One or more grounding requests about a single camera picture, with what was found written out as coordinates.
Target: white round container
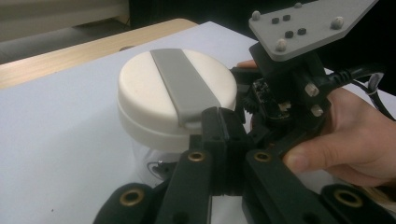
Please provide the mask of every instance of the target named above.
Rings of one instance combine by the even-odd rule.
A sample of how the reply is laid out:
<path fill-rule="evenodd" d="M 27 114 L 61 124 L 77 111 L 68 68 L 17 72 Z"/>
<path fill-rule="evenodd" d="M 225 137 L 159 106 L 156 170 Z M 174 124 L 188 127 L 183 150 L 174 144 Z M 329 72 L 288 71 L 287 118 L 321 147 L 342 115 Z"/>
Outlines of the white round container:
<path fill-rule="evenodd" d="M 212 106 L 234 110 L 236 91 L 230 70 L 197 51 L 156 49 L 128 61 L 119 78 L 120 121 L 133 138 L 142 181 L 159 184 L 150 167 L 177 161 L 189 148 L 190 134 L 201 133 L 202 111 Z"/>

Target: white lid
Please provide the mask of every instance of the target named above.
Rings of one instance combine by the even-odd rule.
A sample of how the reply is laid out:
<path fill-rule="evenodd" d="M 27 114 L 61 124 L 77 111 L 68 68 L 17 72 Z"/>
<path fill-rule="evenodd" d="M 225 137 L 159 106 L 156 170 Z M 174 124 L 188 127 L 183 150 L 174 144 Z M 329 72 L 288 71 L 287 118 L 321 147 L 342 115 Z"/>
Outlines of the white lid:
<path fill-rule="evenodd" d="M 184 54 L 187 57 L 186 62 L 190 61 L 219 105 L 234 110 L 236 83 L 227 67 L 200 52 L 188 49 L 160 50 L 165 52 L 165 55 L 177 54 L 177 51 Z M 164 84 L 162 71 L 158 68 L 159 63 L 153 59 L 154 52 L 141 53 L 122 67 L 119 79 L 120 120 L 126 132 L 141 144 L 168 152 L 182 152 L 189 147 L 190 134 L 201 133 L 200 123 L 197 125 L 196 122 L 179 120 L 180 112 L 177 106 L 174 106 L 175 99 L 167 89 L 172 85 Z M 170 62 L 173 63 L 171 67 L 176 68 L 177 71 L 180 66 L 180 70 L 184 68 L 184 64 L 172 59 Z M 176 83 L 176 85 L 187 87 L 186 90 L 178 93 L 179 98 L 193 99 L 191 98 L 193 95 L 199 95 L 197 93 L 192 95 L 189 91 L 195 89 L 195 83 Z M 199 105 L 200 100 L 194 99 L 189 102 Z M 201 116 L 202 110 L 195 111 L 197 116 Z"/>

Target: dark background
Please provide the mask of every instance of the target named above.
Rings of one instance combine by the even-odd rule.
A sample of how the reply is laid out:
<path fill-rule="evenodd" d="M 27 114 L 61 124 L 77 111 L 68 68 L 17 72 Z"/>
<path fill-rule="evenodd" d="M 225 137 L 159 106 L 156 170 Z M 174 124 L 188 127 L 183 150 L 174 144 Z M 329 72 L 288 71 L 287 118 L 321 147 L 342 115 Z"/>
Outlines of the dark background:
<path fill-rule="evenodd" d="M 396 29 L 392 0 L 379 0 L 344 38 L 317 49 L 325 67 L 336 70 L 365 63 L 382 63 L 387 72 L 379 88 L 396 95 Z M 293 7 L 290 0 L 130 0 L 131 26 L 184 18 L 196 23 L 213 21 L 242 35 L 255 38 L 248 28 L 254 10 L 261 14 Z"/>

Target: human hand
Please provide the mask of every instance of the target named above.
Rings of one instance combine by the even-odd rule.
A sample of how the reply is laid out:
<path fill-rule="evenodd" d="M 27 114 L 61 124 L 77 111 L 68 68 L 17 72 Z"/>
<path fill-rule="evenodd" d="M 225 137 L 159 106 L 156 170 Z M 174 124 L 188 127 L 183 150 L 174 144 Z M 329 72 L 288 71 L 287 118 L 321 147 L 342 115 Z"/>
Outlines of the human hand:
<path fill-rule="evenodd" d="M 321 135 L 292 148 L 285 164 L 294 173 L 324 169 L 358 186 L 396 185 L 396 123 L 342 88 L 328 99 L 332 107 Z"/>

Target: gray mounting plate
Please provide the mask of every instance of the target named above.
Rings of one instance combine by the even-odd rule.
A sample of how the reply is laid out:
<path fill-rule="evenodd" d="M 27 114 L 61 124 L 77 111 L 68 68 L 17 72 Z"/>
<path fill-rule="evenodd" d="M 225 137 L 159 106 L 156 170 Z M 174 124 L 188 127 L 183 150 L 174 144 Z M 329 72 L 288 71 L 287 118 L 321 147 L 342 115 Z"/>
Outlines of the gray mounting plate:
<path fill-rule="evenodd" d="M 318 0 L 262 15 L 255 12 L 249 26 L 269 56 L 274 61 L 283 62 L 344 37 L 377 1 Z M 289 21 L 283 21 L 285 15 L 290 15 Z M 338 30 L 331 28 L 336 17 L 342 17 L 344 21 Z M 279 18 L 279 22 L 273 24 L 273 18 Z M 297 35 L 300 28 L 305 28 L 306 34 Z M 293 31 L 293 37 L 286 38 L 287 31 Z M 279 39 L 286 41 L 283 51 L 276 50 Z"/>

